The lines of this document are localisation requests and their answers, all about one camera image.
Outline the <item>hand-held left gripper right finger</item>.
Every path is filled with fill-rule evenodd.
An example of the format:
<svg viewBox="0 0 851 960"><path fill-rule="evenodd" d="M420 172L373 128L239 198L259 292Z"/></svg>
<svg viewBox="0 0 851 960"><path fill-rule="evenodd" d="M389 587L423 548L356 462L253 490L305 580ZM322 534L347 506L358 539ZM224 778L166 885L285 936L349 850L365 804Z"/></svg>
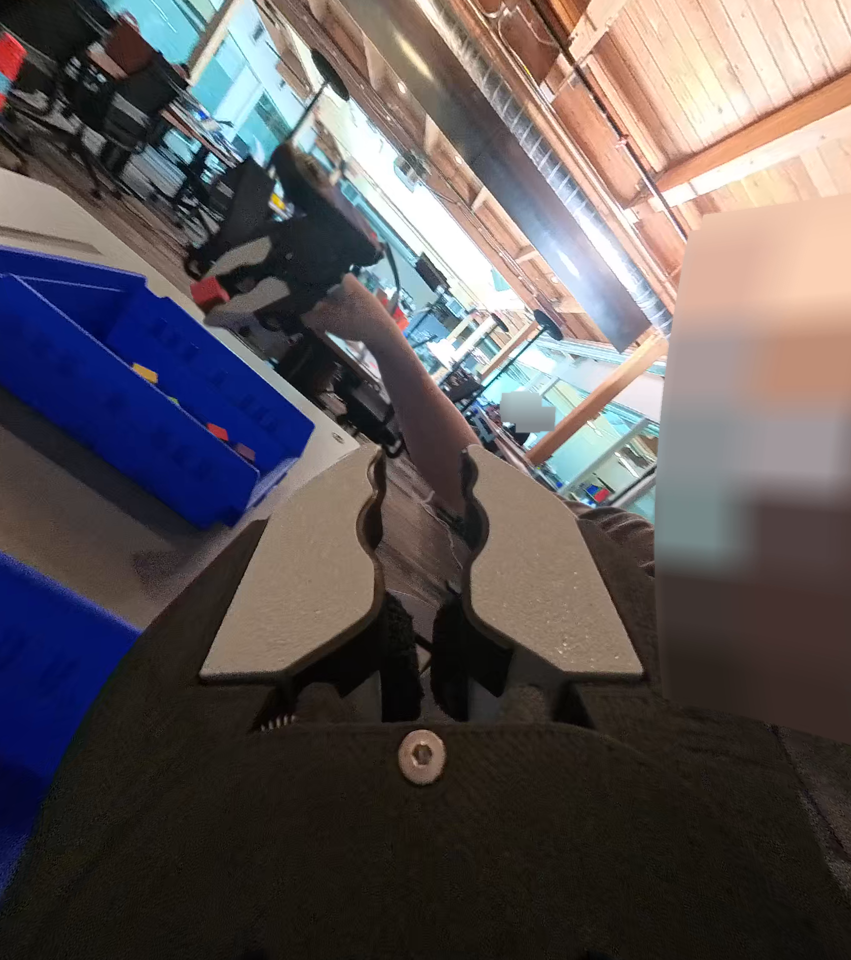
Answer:
<svg viewBox="0 0 851 960"><path fill-rule="evenodd" d="M464 451L478 541L463 591L491 682L636 681L643 667L564 501L479 445Z"/></svg>

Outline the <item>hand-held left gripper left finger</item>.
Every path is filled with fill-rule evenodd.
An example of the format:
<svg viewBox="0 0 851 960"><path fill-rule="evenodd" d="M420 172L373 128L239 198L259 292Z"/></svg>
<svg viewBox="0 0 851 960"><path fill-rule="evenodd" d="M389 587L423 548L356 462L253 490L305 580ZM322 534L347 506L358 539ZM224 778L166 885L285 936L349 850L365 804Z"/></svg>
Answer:
<svg viewBox="0 0 851 960"><path fill-rule="evenodd" d="M384 451L365 443L270 515L201 667L205 682L291 681L384 606Z"/></svg>

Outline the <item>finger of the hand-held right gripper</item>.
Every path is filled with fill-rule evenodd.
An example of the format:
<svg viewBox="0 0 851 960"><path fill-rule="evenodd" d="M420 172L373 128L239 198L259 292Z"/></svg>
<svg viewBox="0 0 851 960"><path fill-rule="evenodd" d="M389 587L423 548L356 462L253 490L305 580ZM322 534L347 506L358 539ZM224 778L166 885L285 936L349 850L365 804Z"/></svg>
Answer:
<svg viewBox="0 0 851 960"><path fill-rule="evenodd" d="M272 251L270 238L257 238L236 246L210 266L210 276L216 280L262 280L269 276L267 264Z"/></svg>
<svg viewBox="0 0 851 960"><path fill-rule="evenodd" d="M296 322L296 307L288 283L277 277L266 277L251 291L229 294L227 304L210 312L203 311L203 325L208 329L241 329L260 323L269 329L285 329Z"/></svg>

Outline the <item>blue plastic bin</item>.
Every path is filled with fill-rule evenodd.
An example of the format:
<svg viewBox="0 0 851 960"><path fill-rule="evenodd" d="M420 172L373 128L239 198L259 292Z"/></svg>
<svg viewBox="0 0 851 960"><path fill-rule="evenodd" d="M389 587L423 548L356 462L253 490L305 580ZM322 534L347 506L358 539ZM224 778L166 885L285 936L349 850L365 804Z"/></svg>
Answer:
<svg viewBox="0 0 851 960"><path fill-rule="evenodd" d="M141 632L0 551L0 896L83 716Z"/></svg>
<svg viewBox="0 0 851 960"><path fill-rule="evenodd" d="M1 245L0 386L198 529L234 526L282 482L314 431L143 275ZM226 428L229 442L206 423Z"/></svg>

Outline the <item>black pole stand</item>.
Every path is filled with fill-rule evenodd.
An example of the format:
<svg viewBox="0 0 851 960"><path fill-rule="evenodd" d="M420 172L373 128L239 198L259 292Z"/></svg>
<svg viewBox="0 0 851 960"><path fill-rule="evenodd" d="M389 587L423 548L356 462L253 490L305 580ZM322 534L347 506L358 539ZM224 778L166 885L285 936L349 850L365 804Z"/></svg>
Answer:
<svg viewBox="0 0 851 960"><path fill-rule="evenodd" d="M535 328L531 333L524 336L520 346L514 351L510 359L501 368L504 373L518 362L524 351L535 345L538 340L545 337L553 342L562 342L564 340L564 331L556 320L546 311L537 308L532 313L532 326Z"/></svg>
<svg viewBox="0 0 851 960"><path fill-rule="evenodd" d="M283 140L283 144L292 146L299 135L299 133L306 126L307 121L312 117L321 97L327 91L331 92L336 96L341 102L348 103L351 100L350 91L347 88L345 81L339 76L336 71L336 67L327 59L327 57L316 48L310 49L310 56L313 66L317 69L320 74L321 82L317 91L311 96L310 100L306 104L305 108L302 111L302 114L299 116L299 120L292 127L287 137Z"/></svg>

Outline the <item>black ceiling panel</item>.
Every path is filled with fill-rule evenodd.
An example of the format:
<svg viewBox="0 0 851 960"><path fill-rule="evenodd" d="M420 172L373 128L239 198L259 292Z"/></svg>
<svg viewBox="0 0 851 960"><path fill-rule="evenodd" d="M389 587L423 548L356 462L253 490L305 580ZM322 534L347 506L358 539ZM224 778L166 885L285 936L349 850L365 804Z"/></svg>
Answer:
<svg viewBox="0 0 851 960"><path fill-rule="evenodd" d="M343 7L606 339L622 351L647 330L663 336L600 262L470 76L454 28L475 40L451 4L346 1Z"/></svg>

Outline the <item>silver ventilation duct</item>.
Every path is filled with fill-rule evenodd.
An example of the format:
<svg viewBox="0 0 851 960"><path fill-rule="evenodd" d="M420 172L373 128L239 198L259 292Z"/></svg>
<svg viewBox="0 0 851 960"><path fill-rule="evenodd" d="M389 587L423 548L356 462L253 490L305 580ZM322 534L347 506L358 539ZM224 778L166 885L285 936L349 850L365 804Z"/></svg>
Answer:
<svg viewBox="0 0 851 960"><path fill-rule="evenodd" d="M600 262L616 277L649 324L668 339L672 333L672 313L602 220L599 210L579 188L571 170L549 146L544 134L520 106L502 74L481 52L479 45L458 27L453 28L452 35L469 76L575 222L580 234L595 249Z"/></svg>

